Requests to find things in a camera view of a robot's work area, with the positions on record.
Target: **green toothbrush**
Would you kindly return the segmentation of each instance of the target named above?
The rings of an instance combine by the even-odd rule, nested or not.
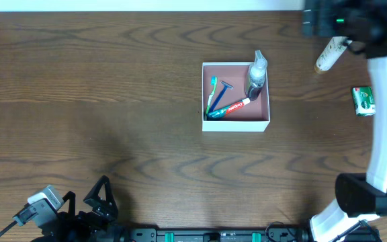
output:
[[[213,76],[212,77],[212,85],[214,86],[213,87],[213,91],[211,92],[211,94],[208,96],[208,103],[207,103],[207,110],[206,110],[206,117],[207,117],[207,114],[208,114],[208,110],[210,110],[210,104],[212,103],[212,98],[213,98],[213,95],[214,95],[214,92],[216,91],[216,86],[218,84],[218,78]]]

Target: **open box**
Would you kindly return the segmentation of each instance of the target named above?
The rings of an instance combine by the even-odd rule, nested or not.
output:
[[[233,86],[233,89],[226,90],[214,109],[217,110],[246,98],[244,84],[250,64],[252,63],[202,63],[202,131],[263,132],[267,128],[270,121],[267,74],[265,85],[255,101],[220,120],[205,119],[208,96],[213,90],[212,76],[218,78],[218,84],[211,104],[223,90],[220,81]]]

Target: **white wall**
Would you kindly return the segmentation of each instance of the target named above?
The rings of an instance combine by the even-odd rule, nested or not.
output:
[[[0,0],[0,11],[301,10],[304,0]]]

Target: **toothbrush head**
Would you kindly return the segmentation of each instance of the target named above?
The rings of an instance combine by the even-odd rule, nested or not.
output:
[[[216,85],[218,83],[218,77],[212,77],[212,85]]]

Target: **wood grain surface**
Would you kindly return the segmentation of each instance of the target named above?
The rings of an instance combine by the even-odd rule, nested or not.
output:
[[[48,184],[77,194],[103,174],[120,220],[160,227],[301,223],[365,172],[372,117],[350,88],[366,61],[345,53],[323,75],[327,39],[298,12],[0,13],[0,230]],[[264,133],[201,131],[203,62],[268,60]],[[374,223],[387,241],[387,217]],[[40,236],[33,223],[2,241]]]

